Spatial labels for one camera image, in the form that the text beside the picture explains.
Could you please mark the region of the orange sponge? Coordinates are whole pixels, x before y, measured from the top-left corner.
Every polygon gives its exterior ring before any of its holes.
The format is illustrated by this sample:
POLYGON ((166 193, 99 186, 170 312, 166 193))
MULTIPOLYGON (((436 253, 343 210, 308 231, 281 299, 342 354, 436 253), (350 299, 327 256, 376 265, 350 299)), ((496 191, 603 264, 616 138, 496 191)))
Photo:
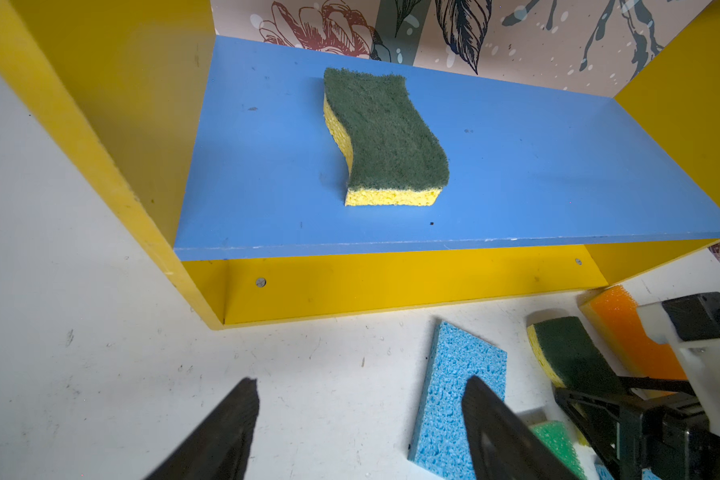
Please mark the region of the orange sponge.
POLYGON ((592 296, 579 309, 630 376, 685 381, 687 376, 672 349, 645 333, 637 307, 629 292, 617 285, 592 296))

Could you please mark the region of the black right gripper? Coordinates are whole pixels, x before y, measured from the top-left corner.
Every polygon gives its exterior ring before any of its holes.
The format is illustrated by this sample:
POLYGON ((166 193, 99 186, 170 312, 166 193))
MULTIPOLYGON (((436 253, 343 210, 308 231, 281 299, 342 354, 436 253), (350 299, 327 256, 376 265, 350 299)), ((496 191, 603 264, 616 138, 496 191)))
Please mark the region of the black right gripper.
POLYGON ((558 405, 574 422, 611 474, 641 479, 720 479, 720 436, 688 381, 621 377, 627 388, 665 391, 595 395, 557 388, 558 405))

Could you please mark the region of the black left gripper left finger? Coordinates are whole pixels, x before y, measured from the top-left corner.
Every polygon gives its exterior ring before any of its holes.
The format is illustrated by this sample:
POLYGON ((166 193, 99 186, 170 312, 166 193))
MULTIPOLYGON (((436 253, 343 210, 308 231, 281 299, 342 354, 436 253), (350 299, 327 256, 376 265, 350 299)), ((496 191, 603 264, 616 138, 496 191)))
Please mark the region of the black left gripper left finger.
POLYGON ((242 479, 259 414, 257 382, 242 379, 150 479, 242 479))

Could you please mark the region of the dark green wavy sponge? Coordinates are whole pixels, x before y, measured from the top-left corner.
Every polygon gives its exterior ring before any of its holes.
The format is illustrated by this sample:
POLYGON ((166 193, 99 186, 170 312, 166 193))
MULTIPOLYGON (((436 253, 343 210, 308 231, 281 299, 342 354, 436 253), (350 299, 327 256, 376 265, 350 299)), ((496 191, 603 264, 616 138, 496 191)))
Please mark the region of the dark green wavy sponge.
POLYGON ((395 74, 324 71, 323 116, 348 170, 344 204, 429 207, 449 183, 447 155, 395 74))
MULTIPOLYGON (((601 398, 628 393, 579 318, 538 322, 527 327, 527 334, 534 356, 555 388, 601 398)), ((606 410, 578 404, 563 411, 575 425, 583 420, 590 426, 578 430, 583 444, 615 451, 617 427, 606 410)))

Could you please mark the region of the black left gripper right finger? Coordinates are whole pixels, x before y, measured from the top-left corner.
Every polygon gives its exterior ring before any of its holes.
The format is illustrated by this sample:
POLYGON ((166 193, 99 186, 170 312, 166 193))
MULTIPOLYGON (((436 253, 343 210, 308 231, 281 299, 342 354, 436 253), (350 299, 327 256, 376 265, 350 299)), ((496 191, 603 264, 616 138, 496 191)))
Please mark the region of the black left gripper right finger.
POLYGON ((477 480, 576 477, 479 377, 467 380, 461 408, 477 480))

